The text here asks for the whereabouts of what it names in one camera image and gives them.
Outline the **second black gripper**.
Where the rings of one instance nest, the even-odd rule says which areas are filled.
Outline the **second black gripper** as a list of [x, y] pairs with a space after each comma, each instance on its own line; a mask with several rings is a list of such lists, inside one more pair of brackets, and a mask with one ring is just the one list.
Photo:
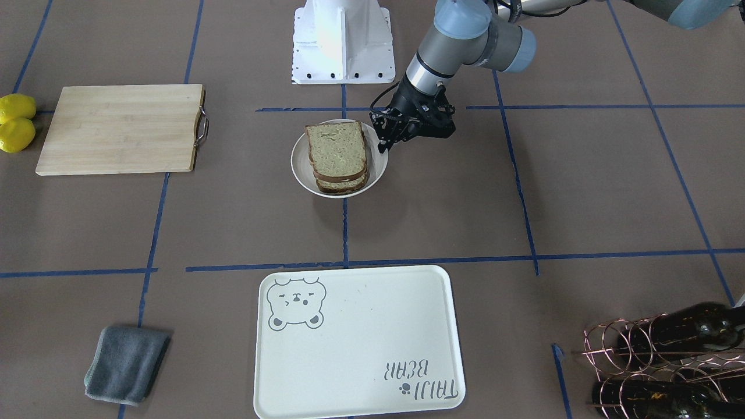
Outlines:
[[372, 127], [378, 136], [381, 154], [395, 143], [417, 136], [447, 139], [455, 130], [455, 107], [445, 96], [444, 82], [435, 86], [434, 95], [421, 93], [408, 79], [401, 79], [383, 91], [370, 104]]

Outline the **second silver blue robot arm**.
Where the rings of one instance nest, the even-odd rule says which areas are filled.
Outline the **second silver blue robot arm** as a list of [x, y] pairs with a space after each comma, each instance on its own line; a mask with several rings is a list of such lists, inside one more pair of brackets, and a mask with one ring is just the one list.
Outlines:
[[391, 87], [381, 111], [370, 106], [378, 151], [418, 136], [446, 139], [455, 132], [455, 107], [445, 91], [463, 66], [503, 73], [523, 72], [537, 53], [537, 39], [519, 26], [524, 16], [560, 16], [580, 1], [439, 1], [430, 29]]

